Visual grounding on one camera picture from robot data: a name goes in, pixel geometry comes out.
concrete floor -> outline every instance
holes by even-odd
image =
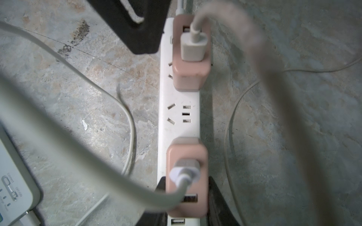
[[[203,0],[187,2],[197,11]],[[361,0],[240,0],[266,32],[286,67],[331,68],[362,50]],[[172,1],[170,16],[174,16]],[[0,20],[21,27],[62,54],[106,91],[121,98],[135,119],[137,150],[131,178],[156,187],[160,54],[133,55],[85,0],[2,0]],[[201,139],[210,175],[234,215],[224,170],[223,132],[236,97],[256,80],[230,31],[212,21],[213,67],[201,91]],[[0,71],[93,153],[121,170],[129,128],[125,115],[36,45],[0,31]],[[362,63],[336,73],[287,75],[335,197],[341,225],[362,225]],[[233,123],[232,177],[249,225],[316,225],[306,185],[283,127],[262,86],[242,100]],[[75,222],[106,191],[54,165],[7,128],[43,198],[45,225]],[[133,225],[143,208],[109,199],[86,225]]]

beige cable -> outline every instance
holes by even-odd
[[[333,69],[325,69],[325,70],[313,70],[313,69],[301,69],[301,68],[288,68],[288,69],[285,69],[282,71],[282,73],[286,73],[286,72],[309,72],[309,73],[328,73],[328,72],[337,72],[337,71],[341,71],[341,70],[344,70],[346,68],[349,68],[351,66],[353,66],[354,64],[360,62],[362,60],[362,57],[342,66],[342,67],[338,67],[338,68],[333,68]],[[237,206],[237,211],[238,211],[238,214],[242,214],[241,212],[241,208],[240,208],[240,203],[239,203],[239,199],[237,197],[237,194],[236,194],[236,188],[235,188],[235,185],[232,181],[232,177],[231,177],[231,174],[230,174],[230,168],[229,168],[229,160],[227,158],[227,144],[226,144],[226,139],[227,139],[227,135],[228,135],[228,132],[229,132],[229,129],[230,129],[230,124],[231,124],[231,121],[233,120],[233,117],[234,117],[234,114],[235,114],[235,111],[237,109],[237,106],[239,105],[241,99],[244,97],[244,95],[251,89],[253,88],[254,86],[256,86],[257,84],[259,84],[260,80],[256,80],[255,82],[253,82],[250,86],[248,86],[245,90],[243,90],[243,92],[238,96],[238,98],[236,99],[236,102],[234,104],[234,106],[231,108],[231,112],[229,113],[229,116],[228,116],[228,120],[227,120],[227,124],[226,124],[226,129],[225,129],[225,134],[224,134],[224,152],[223,152],[223,156],[224,156],[224,163],[225,163],[225,171],[226,171],[226,176],[227,176],[227,179],[229,181],[229,186],[230,186],[230,190],[231,190],[231,195],[233,196],[233,199],[234,199],[234,203],[235,205]],[[243,224],[246,225],[246,221],[245,221],[245,218],[243,217],[242,218],[243,220]]]
[[[193,31],[192,35],[198,35],[198,31],[200,31],[206,17],[219,19],[236,35],[252,68],[264,83],[274,103],[274,108],[278,112],[279,118],[287,131],[289,140],[295,150],[299,169],[309,188],[312,202],[316,208],[318,223],[322,226],[337,225],[333,198],[327,179],[320,166],[315,145],[302,122],[301,114],[293,94],[289,90],[288,83],[284,80],[283,76],[280,76],[282,73],[281,62],[271,57],[270,48],[266,44],[264,34],[253,23],[246,11],[231,2],[213,1],[206,3],[196,13],[190,26],[190,31]],[[243,224],[246,225],[240,204],[235,196],[235,188],[232,186],[230,188],[233,191],[233,198],[236,200],[235,205],[240,218]]]

power cord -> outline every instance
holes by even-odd
[[[90,84],[92,87],[96,88],[99,92],[101,92],[102,94],[104,94],[106,97],[110,98],[112,101],[114,101],[124,112],[124,114],[127,116],[127,120],[129,122],[129,126],[130,126],[130,146],[128,149],[128,154],[127,154],[127,158],[126,158],[126,163],[122,169],[122,175],[124,175],[131,163],[131,157],[132,157],[132,150],[133,150],[133,142],[134,142],[134,137],[135,137],[135,132],[134,132],[134,121],[131,117],[131,114],[129,113],[129,111],[127,110],[127,108],[123,105],[123,103],[119,100],[117,100],[116,98],[114,98],[111,94],[109,94],[107,91],[105,91],[104,89],[102,89],[101,87],[99,87],[97,84],[95,84],[93,81],[91,81],[90,79],[88,79],[85,75],[83,75],[80,71],[78,71],[76,68],[74,68],[70,63],[68,63],[65,59],[63,59],[62,57],[60,57],[60,55],[56,54],[51,48],[49,48],[47,45],[45,45],[43,42],[41,42],[40,40],[38,40],[37,38],[35,38],[34,36],[30,35],[29,33],[20,30],[19,28],[16,28],[12,25],[6,24],[4,22],[0,22],[0,28],[3,30],[6,30],[8,32],[17,34],[22,36],[23,38],[28,39],[31,42],[34,42],[35,44],[37,44],[38,46],[40,46],[42,49],[44,49],[45,51],[47,51],[49,54],[51,54],[52,56],[54,56],[57,60],[59,60],[60,62],[62,62],[65,66],[67,66],[69,69],[71,69],[74,73],[76,73],[77,75],[79,75],[84,81],[86,81],[88,84]],[[88,212],[75,224],[75,226],[80,226],[96,209],[97,207],[102,204],[109,196],[108,194],[105,194],[92,208],[90,208],[88,210]]]
[[[177,0],[176,16],[180,14],[185,14],[184,0]]]
[[[288,68],[288,69],[285,69],[281,72],[282,73],[286,73],[286,72],[308,72],[308,73],[328,73],[328,72],[337,72],[337,71],[341,71],[341,70],[344,70],[346,68],[349,68],[351,66],[353,66],[354,64],[360,62],[362,60],[362,57],[344,65],[344,66],[341,66],[341,67],[338,67],[338,68],[333,68],[333,69],[322,69],[322,70],[316,70],[316,69],[303,69],[303,68]],[[226,124],[226,129],[225,129],[225,134],[224,134],[224,163],[225,163],[225,171],[226,171],[226,176],[227,176],[227,179],[229,181],[229,187],[230,187],[230,190],[231,190],[231,195],[234,199],[234,203],[235,203],[235,206],[236,206],[236,210],[237,210],[237,213],[239,214],[240,218],[241,218],[241,221],[243,223],[244,226],[246,226],[246,220],[245,220],[245,217],[243,216],[243,212],[241,211],[241,207],[240,207],[240,202],[239,202],[239,199],[237,198],[237,194],[236,194],[236,189],[235,189],[235,186],[234,186],[234,183],[232,181],[232,178],[231,178],[231,175],[230,175],[230,168],[229,168],[229,160],[227,158],[227,146],[226,146],[226,139],[227,139],[227,135],[228,135],[228,132],[229,132],[229,129],[230,129],[230,123],[231,121],[233,120],[234,118],[234,115],[235,115],[235,111],[236,111],[236,108],[237,106],[239,105],[241,99],[244,97],[244,95],[251,89],[253,88],[254,86],[256,86],[257,84],[259,84],[260,80],[256,80],[255,82],[253,82],[250,86],[248,86],[237,98],[237,101],[236,103],[234,104],[234,106],[231,108],[232,111],[230,112],[229,114],[229,117],[228,117],[228,120],[227,120],[227,124]]]
[[[195,38],[201,32],[202,24],[207,17],[217,18],[231,29],[244,54],[249,59],[252,68],[264,83],[273,101],[274,109],[277,111],[295,151],[299,170],[303,175],[312,203],[316,208],[318,223],[322,226],[337,225],[338,219],[333,204],[333,196],[319,162],[316,145],[304,125],[299,107],[289,90],[288,83],[283,76],[280,76],[282,70],[279,68],[279,60],[269,54],[266,36],[254,24],[245,10],[237,7],[232,2],[212,1],[206,3],[196,13],[190,25],[190,31],[194,31],[192,34]],[[235,191],[233,192],[233,198],[236,198]],[[239,203],[235,202],[235,205],[243,224],[245,224],[246,221],[241,213]]]
[[[18,34],[34,42],[60,62],[63,62],[73,72],[83,77],[88,83],[93,84],[95,88],[102,91],[99,86],[34,36],[4,22],[0,22],[0,29]],[[105,94],[123,107],[112,95],[107,92]],[[166,211],[173,209],[184,199],[186,190],[191,185],[189,180],[181,180],[177,190],[166,194],[164,192],[151,191],[132,182],[129,178],[101,161],[70,136],[69,133],[60,128],[58,124],[53,122],[45,113],[38,110],[14,85],[1,75],[0,106],[2,106],[0,120],[8,127],[16,129],[17,132],[31,141],[37,150],[42,151],[63,167],[68,167],[79,173],[88,181],[103,186],[106,190],[119,197],[126,196],[134,202],[143,205],[148,210]]]

white power strip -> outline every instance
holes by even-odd
[[[166,176],[166,152],[173,139],[200,138],[200,92],[179,92],[173,86],[172,29],[173,18],[168,18],[161,39],[157,182]],[[172,223],[172,219],[168,216],[168,226],[200,225],[199,218],[186,218],[185,224]]]

plug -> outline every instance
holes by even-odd
[[[193,40],[190,32],[181,35],[181,58],[184,61],[201,61],[205,56],[207,34],[201,32],[198,40]]]
[[[39,226],[40,221],[35,213],[30,210],[25,213],[14,225],[21,225],[21,226]]]
[[[170,171],[170,179],[180,186],[182,180],[188,180],[189,184],[193,184],[200,179],[200,163],[196,159],[179,159]]]
[[[197,40],[190,27],[193,15],[180,14],[173,20],[172,72],[177,91],[197,92],[211,70],[211,26],[205,20]]]
[[[197,137],[175,138],[166,154],[166,192],[177,190],[182,179],[191,182],[184,200],[167,214],[202,218],[209,209],[209,169],[206,147]]]

